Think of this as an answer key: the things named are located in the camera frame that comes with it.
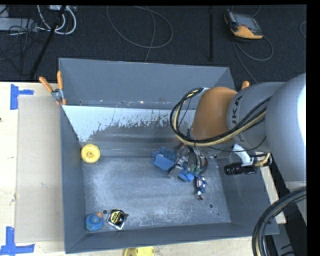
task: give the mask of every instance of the black cable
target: black cable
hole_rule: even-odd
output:
[[[155,21],[155,17],[154,17],[154,14],[152,13],[152,11],[150,11],[150,15],[151,15],[151,18],[152,18],[152,21],[153,21],[153,34],[152,34],[151,43],[150,43],[148,52],[147,52],[147,54],[145,56],[144,62],[147,62],[147,59],[148,59],[150,51],[151,51],[151,47],[152,47],[152,45],[154,43],[154,40],[155,40],[155,37],[156,37],[156,21]]]
[[[189,99],[188,106],[186,107],[186,110],[185,110],[185,112],[184,112],[184,115],[182,116],[182,118],[181,118],[181,120],[180,120],[180,123],[179,123],[179,125],[178,125],[178,129],[180,128],[180,125],[181,125],[183,119],[185,118],[185,116],[186,116],[186,114],[187,114],[187,111],[188,111],[188,109],[189,109],[189,107],[190,107],[190,102],[191,102],[191,100],[192,100],[192,98]]]
[[[257,221],[252,233],[252,252],[254,256],[268,256],[266,247],[265,230],[267,224],[288,206],[307,198],[307,187],[299,188],[270,205]]]
[[[267,136],[264,137],[264,139],[260,142],[260,144],[258,146],[255,146],[251,149],[246,149],[246,150],[237,150],[237,151],[232,151],[232,150],[226,150],[226,149],[220,149],[220,148],[215,148],[213,146],[208,146],[208,148],[211,148],[213,150],[218,150],[218,151],[223,151],[223,152],[230,152],[230,153],[239,153],[239,152],[247,152],[247,151],[251,151],[251,150],[255,150],[258,147],[260,147],[262,145],[262,143],[264,143],[264,141],[266,140]],[[265,156],[266,153],[260,154],[260,155],[250,155],[252,157],[263,157]]]
[[[109,15],[109,6],[107,6],[107,7],[106,7],[106,15],[107,15],[107,18],[109,19],[109,22],[110,22],[112,28],[118,33],[118,35],[119,35],[120,37],[122,37],[124,40],[126,40],[128,43],[130,43],[130,44],[132,44],[132,45],[134,45],[134,46],[137,46],[137,47],[141,47],[141,48],[146,48],[146,49],[158,49],[158,48],[162,48],[162,47],[168,45],[168,44],[171,42],[171,40],[172,40],[172,38],[173,38],[173,35],[174,35],[174,31],[173,31],[173,28],[172,28],[170,22],[169,22],[164,16],[162,16],[161,14],[157,13],[157,12],[154,11],[154,10],[151,10],[151,9],[149,9],[149,8],[144,8],[144,7],[136,6],[136,5],[135,5],[134,7],[135,7],[135,8],[138,8],[138,9],[141,9],[141,10],[145,10],[145,11],[151,12],[151,13],[153,13],[153,14],[155,14],[155,15],[158,15],[158,16],[161,17],[162,19],[164,19],[164,21],[169,25],[170,30],[171,30],[171,35],[170,35],[169,40],[168,40],[167,42],[165,42],[164,44],[157,45],[157,46],[152,46],[152,45],[151,45],[151,46],[150,46],[150,45],[149,45],[149,46],[146,46],[146,45],[142,45],[142,44],[138,44],[138,43],[135,43],[135,42],[133,42],[133,41],[130,41],[130,40],[127,39],[124,35],[122,35],[122,34],[119,32],[119,30],[116,28],[116,26],[113,24],[113,22],[112,22],[112,20],[111,20],[111,18],[110,18],[110,15]]]
[[[267,57],[267,58],[255,58],[255,57],[252,57],[251,55],[247,54],[243,49],[241,49],[241,47],[240,47],[240,45],[238,44],[238,42],[235,42],[235,44],[236,44],[236,46],[238,46],[238,48],[240,49],[240,51],[241,51],[244,55],[246,55],[247,57],[249,57],[250,59],[253,59],[253,60],[258,61],[258,62],[265,62],[265,61],[270,60],[270,59],[272,58],[272,56],[274,55],[274,48],[273,48],[270,40],[269,40],[268,38],[266,38],[265,35],[263,36],[263,38],[266,39],[266,41],[269,43],[270,48],[271,48],[271,53],[270,53],[269,57]]]
[[[260,12],[260,10],[261,10],[261,5],[259,5],[258,10],[255,12],[255,14],[254,14],[254,15],[252,15],[252,17],[256,16],[256,15],[258,14],[258,12]]]
[[[204,88],[195,88],[195,89],[192,89],[190,90],[189,92],[187,92],[184,97],[180,100],[180,102],[178,102],[174,108],[172,109],[171,113],[170,113],[170,126],[173,130],[173,132],[180,136],[181,138],[183,138],[184,140],[186,141],[189,141],[191,143],[209,143],[209,142],[212,142],[212,141],[215,141],[215,140],[218,140],[218,139],[221,139],[233,132],[235,132],[236,130],[240,129],[241,127],[245,126],[247,123],[249,123],[250,121],[252,121],[254,118],[256,118],[257,116],[259,116],[260,114],[262,114],[265,110],[266,110],[266,107],[264,109],[262,109],[260,112],[258,112],[256,115],[254,115],[251,119],[248,120],[248,118],[258,109],[260,108],[262,105],[264,105],[265,103],[267,103],[271,97],[269,98],[266,98],[265,100],[263,100],[262,102],[260,102],[257,106],[255,106],[235,127],[233,127],[231,130],[223,133],[223,134],[220,134],[218,136],[215,136],[215,137],[211,137],[211,138],[207,138],[207,139],[201,139],[201,140],[197,140],[197,139],[190,139],[188,138],[187,136],[185,136],[183,133],[181,133],[178,129],[178,120],[179,120],[179,114],[180,114],[180,110],[183,106],[183,103],[185,102],[185,100],[189,99],[189,98],[192,98],[194,97],[195,95],[201,93],[202,91],[204,90]],[[175,127],[177,127],[177,129],[174,128],[173,126],[173,113],[179,108],[179,111],[177,113],[177,118],[175,120]]]
[[[302,31],[302,26],[303,26],[304,24],[307,24],[307,22],[306,22],[306,21],[302,22],[302,23],[300,24],[299,29],[300,29],[300,32],[301,32],[301,34],[303,35],[303,37],[304,37],[305,39],[307,39],[307,36],[306,36],[306,35],[303,33],[303,31]]]
[[[6,6],[5,8],[3,8],[1,11],[0,11],[0,15],[3,14],[6,10],[8,10],[8,6]]]

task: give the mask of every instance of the blue plastic part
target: blue plastic part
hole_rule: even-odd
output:
[[[160,147],[158,150],[152,153],[152,163],[156,160],[157,155],[162,155],[164,158],[169,159],[172,162],[177,160],[177,154],[174,151],[170,151],[165,146]]]
[[[153,164],[157,167],[159,167],[164,172],[168,172],[171,167],[175,165],[175,162],[165,158],[162,154],[158,154],[155,157],[155,161]]]
[[[186,182],[192,182],[195,179],[195,175],[186,169],[182,169],[178,176]]]
[[[18,86],[15,86],[13,83],[11,84],[11,93],[10,93],[10,110],[18,109],[18,96],[19,95],[33,95],[33,90],[19,90]]]
[[[85,228],[89,232],[96,232],[104,226],[104,220],[96,213],[91,213],[85,218]]]
[[[5,245],[0,248],[0,255],[15,256],[16,254],[33,253],[35,244],[16,246],[15,244],[15,229],[7,226],[5,229]]]

